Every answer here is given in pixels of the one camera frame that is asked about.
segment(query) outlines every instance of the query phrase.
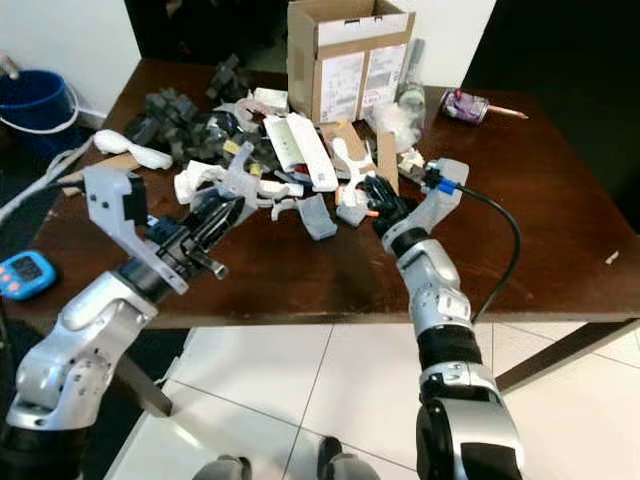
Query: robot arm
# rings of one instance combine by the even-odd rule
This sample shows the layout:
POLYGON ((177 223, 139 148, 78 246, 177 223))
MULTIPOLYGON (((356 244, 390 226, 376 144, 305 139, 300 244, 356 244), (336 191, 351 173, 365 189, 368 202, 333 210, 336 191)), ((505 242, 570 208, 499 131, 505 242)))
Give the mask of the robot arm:
MULTIPOLYGON (((243 164, 251 150, 245 144, 234 162, 243 164)), ((158 313, 156 304, 184 293, 203 271, 225 275, 207 253, 254 210, 255 179, 243 174, 201 195, 181 222, 154 219, 143 241, 135 232, 147 223, 142 180, 98 166, 84 170, 89 216, 132 258, 73 298, 22 360, 0 437, 2 478, 80 478, 102 396, 123 353, 158 313)))
POLYGON ((386 180, 364 183, 370 207, 380 212, 374 228, 396 257, 409 292, 422 367, 418 474, 422 480, 519 480, 524 454, 515 425, 492 372, 482 365, 456 268, 430 236, 460 201, 455 185, 464 185, 468 167, 441 159, 433 168, 446 182, 427 189, 427 199, 415 209, 386 180))

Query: wooden table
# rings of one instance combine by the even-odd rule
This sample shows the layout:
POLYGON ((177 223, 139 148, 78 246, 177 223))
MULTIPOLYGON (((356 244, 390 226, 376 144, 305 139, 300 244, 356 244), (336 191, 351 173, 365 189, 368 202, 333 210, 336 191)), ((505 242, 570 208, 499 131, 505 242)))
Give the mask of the wooden table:
MULTIPOLYGON (((143 109, 145 94, 166 87, 209 108, 204 92, 213 73, 208 66, 142 60, 104 128, 122 131, 143 109)), ((256 73, 252 82, 286 89, 284 75, 256 73)), ((489 114, 481 126, 471 127, 437 115, 442 91, 427 89, 427 132, 420 151, 427 159, 450 157, 468 163, 468 185, 506 207, 522 230, 517 271, 483 320, 608 322, 587 324, 500 377, 502 387, 514 387, 631 328, 632 319, 640 317, 640 242, 529 96, 484 92, 496 104, 522 110, 530 119, 489 114), (605 264, 615 251, 619 258, 605 264)), ((92 149, 82 164, 102 158, 92 149)), ((138 172, 147 186, 150 213, 184 214, 173 192, 177 170, 138 172)), ((402 194, 421 198, 417 186, 404 180, 400 184, 402 194)), ((174 295, 161 306, 152 327, 408 321, 402 279, 369 222, 358 229, 338 223, 335 237, 314 242, 295 212, 285 212, 277 223, 268 211, 254 214, 214 250, 230 275, 222 282, 202 276, 186 295, 174 295)), ((463 198, 433 234, 457 265, 472 306, 478 307, 511 254, 508 225, 486 205, 463 198)), ((41 331, 50 328, 61 307, 90 281, 126 259, 89 221, 81 197, 61 198, 54 205, 33 247, 57 265, 63 279, 37 298, 7 309, 41 331)))

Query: blue digital timer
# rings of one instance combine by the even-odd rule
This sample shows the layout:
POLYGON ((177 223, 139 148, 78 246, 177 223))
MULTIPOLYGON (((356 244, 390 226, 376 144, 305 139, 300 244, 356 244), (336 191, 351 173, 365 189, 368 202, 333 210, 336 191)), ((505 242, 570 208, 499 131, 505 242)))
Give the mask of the blue digital timer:
POLYGON ((26 250, 0 263, 0 290, 11 300, 26 300, 56 279, 53 265, 42 254, 26 250))

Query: blue bucket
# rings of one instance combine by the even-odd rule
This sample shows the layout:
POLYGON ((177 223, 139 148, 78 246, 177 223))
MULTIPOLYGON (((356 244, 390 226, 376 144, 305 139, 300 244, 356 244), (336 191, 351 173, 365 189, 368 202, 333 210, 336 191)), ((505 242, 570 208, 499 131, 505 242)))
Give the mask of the blue bucket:
POLYGON ((0 77, 0 121, 45 160, 82 144, 77 116, 75 93, 57 73, 23 70, 18 80, 0 77))

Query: purple container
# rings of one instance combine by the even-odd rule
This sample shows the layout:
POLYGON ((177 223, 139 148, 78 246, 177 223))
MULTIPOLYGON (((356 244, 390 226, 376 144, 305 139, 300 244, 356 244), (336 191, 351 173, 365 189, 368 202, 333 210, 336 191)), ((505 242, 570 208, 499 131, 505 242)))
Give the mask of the purple container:
POLYGON ((442 96, 440 109, 448 117, 478 125, 489 110, 489 100, 450 88, 442 96))

